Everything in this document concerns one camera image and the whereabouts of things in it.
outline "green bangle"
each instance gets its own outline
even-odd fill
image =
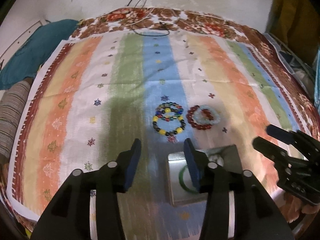
[[[192,194],[198,194],[199,192],[188,188],[188,187],[186,186],[186,184],[184,183],[184,181],[183,181],[183,174],[184,174],[184,172],[186,171],[186,168],[187,168],[187,167],[188,167],[188,165],[184,166],[184,167],[181,169],[181,171],[179,172],[179,183],[180,183],[180,186],[181,186],[186,192],[189,192],[189,193],[192,193]]]

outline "light blue beaded bracelet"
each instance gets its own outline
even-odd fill
[[[207,118],[205,118],[202,114],[202,110],[207,109],[212,117],[214,118],[214,120],[209,120]],[[196,121],[196,123],[198,124],[217,124],[220,122],[220,116],[218,115],[217,111],[214,110],[211,106],[208,105],[201,105],[195,112],[193,115],[193,119]]]

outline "colorful cloth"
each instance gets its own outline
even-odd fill
[[[268,124],[315,137],[319,129],[318,114],[308,116],[316,113],[312,104],[300,94],[306,103],[302,110],[296,105],[288,88],[292,78],[280,71],[286,83],[255,47],[183,30],[162,37],[122,31],[61,42],[37,75],[18,127],[7,187],[12,206],[38,220],[73,169],[97,170],[139,138],[142,154],[133,186],[118,195],[126,238],[199,234],[205,202],[169,204],[167,155],[181,151],[186,138],[198,149],[236,144],[243,168],[275,193],[273,162],[252,148],[252,139],[261,136],[289,150],[265,133]],[[210,130],[187,125],[174,138],[161,136],[152,118],[155,108],[169,101],[184,109],[209,105],[221,121]],[[178,124],[161,127],[172,130]],[[95,192],[91,195],[94,201]],[[90,219],[95,220],[93,204]],[[91,227],[96,239],[95,223]]]

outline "beaded bracelet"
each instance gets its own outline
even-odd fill
[[[212,127],[213,124],[220,122],[218,113],[210,106],[195,105],[188,110],[187,114],[188,123],[197,130],[207,130]]]
[[[161,135],[165,135],[165,136],[173,136],[173,135],[176,135],[178,133],[182,133],[182,131],[186,128],[186,123],[184,122],[183,120],[183,116],[179,116],[177,117],[177,119],[180,121],[180,124],[181,126],[176,128],[175,130],[173,131],[170,131],[170,132],[167,132],[166,130],[164,129],[160,129],[157,125],[157,121],[158,121],[158,116],[154,116],[153,119],[152,119],[152,125],[153,125],[153,128],[158,132],[160,133]]]
[[[193,114],[193,119],[198,124],[217,124],[220,122],[220,117],[216,110],[214,110],[211,106],[201,105]]]
[[[164,116],[164,114],[166,114],[166,113],[168,114],[170,112],[173,112],[174,115]],[[169,102],[169,103],[160,104],[156,108],[155,116],[157,116],[161,120],[169,122],[169,121],[173,121],[173,120],[177,119],[179,116],[182,115],[182,113],[183,113],[182,106],[178,105],[177,103]]]

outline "teal pillow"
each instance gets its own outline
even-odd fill
[[[0,90],[7,90],[26,77],[35,77],[62,40],[76,30],[78,21],[61,20],[39,27],[10,58],[0,72]]]

